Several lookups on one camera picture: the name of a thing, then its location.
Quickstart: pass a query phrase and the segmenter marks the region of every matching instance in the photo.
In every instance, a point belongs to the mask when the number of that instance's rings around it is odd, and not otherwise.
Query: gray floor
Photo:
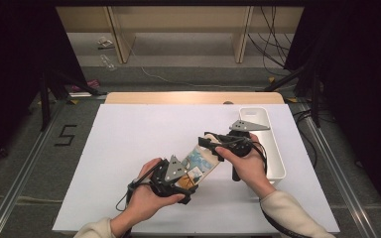
[[[98,78],[100,80],[99,90],[101,91],[253,91],[267,86],[268,78],[273,76],[264,68],[262,57],[249,44],[246,49],[245,62],[235,63],[229,39],[222,35],[143,35],[142,38],[136,40],[135,55],[126,64],[116,64],[118,68],[114,71],[108,71],[98,65],[101,54],[95,50],[98,36],[88,36],[88,41],[84,36],[79,38],[81,39],[79,42],[72,40],[78,60],[83,66],[87,79]],[[105,53],[116,61],[115,53],[108,51],[110,50],[106,50]],[[271,67],[270,70],[274,72],[286,73],[270,61],[267,62],[267,66]],[[279,90],[284,97],[293,96],[291,84],[293,82],[289,84],[290,87],[286,85],[284,89]],[[7,145],[9,156],[0,158],[0,202],[11,188],[13,180],[39,136],[41,111],[38,101],[39,99],[36,99],[32,103],[31,115],[25,116],[14,133],[11,143]],[[46,145],[38,157],[0,237],[70,237],[70,235],[52,232],[52,226],[101,103],[104,101],[84,98],[76,104],[63,105],[53,129],[50,131]],[[291,103],[289,106],[293,113],[302,110],[301,103]],[[381,197],[364,170],[354,163],[355,155],[337,123],[332,122],[330,112],[322,110],[320,118],[321,131],[354,193],[367,212],[377,237],[381,237]],[[55,144],[67,142],[67,138],[60,138],[64,125],[76,125],[76,127],[68,128],[69,131],[67,131],[73,134],[74,138],[70,146],[57,147]],[[300,126],[310,141],[315,144],[313,132],[307,121],[303,121]],[[306,140],[305,145],[313,160],[312,147]],[[315,170],[341,229],[341,233],[337,237],[361,237],[320,151],[318,151]]]

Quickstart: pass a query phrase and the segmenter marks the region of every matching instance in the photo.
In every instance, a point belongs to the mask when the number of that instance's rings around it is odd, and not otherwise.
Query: sleeve
[[[84,225],[74,238],[115,238],[111,233],[110,218]]]
[[[276,190],[261,200],[262,211],[278,231],[287,237],[330,238],[290,194]]]

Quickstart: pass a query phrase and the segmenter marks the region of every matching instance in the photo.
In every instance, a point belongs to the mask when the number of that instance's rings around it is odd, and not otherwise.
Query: white tabletop
[[[181,160],[205,131],[227,134],[240,108],[256,106],[268,111],[287,172],[277,189],[291,193],[328,232],[339,232],[288,106],[270,104],[101,105],[54,230],[77,231],[85,223],[116,216],[116,203],[146,162],[171,155]],[[188,205],[165,207],[133,228],[135,235],[276,232],[253,192],[231,179],[228,162],[206,177]]]

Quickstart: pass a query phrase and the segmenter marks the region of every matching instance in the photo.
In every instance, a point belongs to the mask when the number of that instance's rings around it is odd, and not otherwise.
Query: floor
[[[109,34],[69,35],[85,77],[97,78],[101,91],[253,91],[282,77],[277,74],[287,73],[269,59],[264,64],[264,58],[250,42],[244,62],[234,62],[230,36],[226,34],[141,34],[133,46],[133,55],[124,64],[117,62],[113,50],[97,50],[97,41],[102,36],[110,40]],[[252,37],[261,49],[265,48],[259,36]],[[283,48],[290,46],[287,38],[291,37],[278,36]],[[281,60],[276,47],[269,46],[267,52],[274,60]],[[101,55],[111,59],[115,70],[103,66]],[[291,82],[278,91],[293,100],[294,84]],[[308,109],[304,99],[288,102],[293,113]],[[0,237],[72,236],[55,233],[52,226],[101,103],[104,103],[101,98],[86,97],[70,103],[53,103],[54,121],[46,135],[40,132],[39,98],[31,104],[30,113],[6,146],[8,156],[0,157],[0,205],[11,198],[9,191],[16,190],[11,193],[14,204],[1,220],[4,225],[0,226]],[[355,163],[355,155],[325,102],[320,106],[320,129],[309,118],[300,122],[300,128],[306,135],[305,146],[316,164],[318,180],[340,226],[341,232],[336,237],[381,237],[381,198],[367,174]],[[68,138],[60,137],[62,130],[74,135],[70,146],[56,146],[68,142]],[[37,144],[40,138],[43,145]],[[320,145],[323,140],[328,147]],[[24,166],[26,162],[30,162],[30,168]],[[335,163],[338,170],[330,168]],[[19,176],[21,171],[25,172],[24,178]],[[343,177],[342,184],[335,174]],[[15,180],[22,184],[18,189],[13,187]],[[348,191],[341,186],[348,186]],[[354,215],[359,213],[365,214],[366,219],[357,219]]]

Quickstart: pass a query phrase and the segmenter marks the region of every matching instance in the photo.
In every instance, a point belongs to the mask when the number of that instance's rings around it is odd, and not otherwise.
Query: white plastic container
[[[267,153],[267,179],[271,184],[276,185],[286,176],[283,160],[277,148],[277,143],[274,137],[274,128],[271,127],[268,113],[264,108],[240,108],[240,119],[247,122],[252,122],[267,126],[270,129],[265,131],[252,131],[259,138],[259,142],[264,146]]]

